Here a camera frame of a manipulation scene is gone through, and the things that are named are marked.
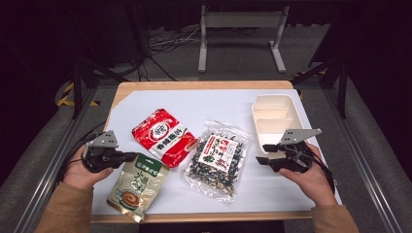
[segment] table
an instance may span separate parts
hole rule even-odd
[[[292,85],[287,81],[249,81],[249,82],[150,82],[150,83],[122,83],[115,96],[112,110],[106,124],[106,130],[114,130],[118,138],[120,147],[118,150],[130,150],[143,152],[137,142],[131,137],[130,126],[140,123],[141,119],[151,114],[150,108],[164,107],[171,110],[171,114],[179,119],[195,136],[199,136],[206,116],[197,113],[189,115],[182,113],[186,109],[186,103],[190,101],[202,101],[212,99],[216,103],[222,94],[225,98],[239,97],[239,104],[229,104],[215,107],[227,109],[232,106],[232,111],[237,116],[223,116],[216,111],[210,117],[219,117],[225,122],[232,120],[233,125],[238,125],[250,133],[253,130],[252,104],[259,94],[280,94],[289,95],[294,102],[299,113],[300,122],[303,128],[311,128],[309,120],[301,105],[297,92],[292,89]],[[158,96],[156,101],[150,99],[142,101],[142,97]],[[173,96],[179,100],[187,96],[186,102],[179,106],[172,106]],[[209,110],[210,105],[204,104],[202,108]],[[316,138],[308,140],[311,144],[319,146]],[[169,176],[149,209],[146,211],[145,223],[150,222],[191,222],[191,221],[234,221],[234,220],[274,220],[292,218],[310,218],[310,208],[313,207],[310,201],[300,191],[298,186],[266,166],[258,165],[255,155],[258,153],[258,146],[252,145],[249,156],[245,158],[241,178],[238,184],[236,200],[232,203],[222,203],[211,198],[207,198],[200,193],[192,191],[188,184],[179,180],[180,170],[171,169]],[[97,183],[94,188],[93,211],[91,221],[110,223],[130,223],[131,218],[122,215],[113,208],[106,205],[106,198],[112,189],[120,173],[120,169],[104,181]]]

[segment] white plastic container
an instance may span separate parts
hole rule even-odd
[[[278,144],[287,129],[303,128],[294,102],[289,95],[259,95],[252,105],[252,112],[259,148],[268,157],[276,157],[280,154],[279,152],[266,152],[263,145]]]

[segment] hand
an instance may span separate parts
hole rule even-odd
[[[307,146],[318,157],[321,157],[321,153],[317,147],[311,144],[307,144]],[[315,162],[312,162],[312,166],[305,173],[296,173],[285,168],[279,170],[279,173],[299,185],[303,193],[314,201],[316,206],[337,205],[337,201],[330,189],[324,171]]]
[[[81,189],[92,189],[95,183],[107,178],[113,173],[113,168],[106,168],[99,173],[91,173],[83,165],[82,154],[85,152],[86,146],[81,146],[70,161],[74,161],[67,166],[67,172],[64,175],[63,182]]]

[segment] red snack bag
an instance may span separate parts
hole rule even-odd
[[[197,141],[164,109],[156,110],[131,132],[137,142],[170,168],[178,166]]]

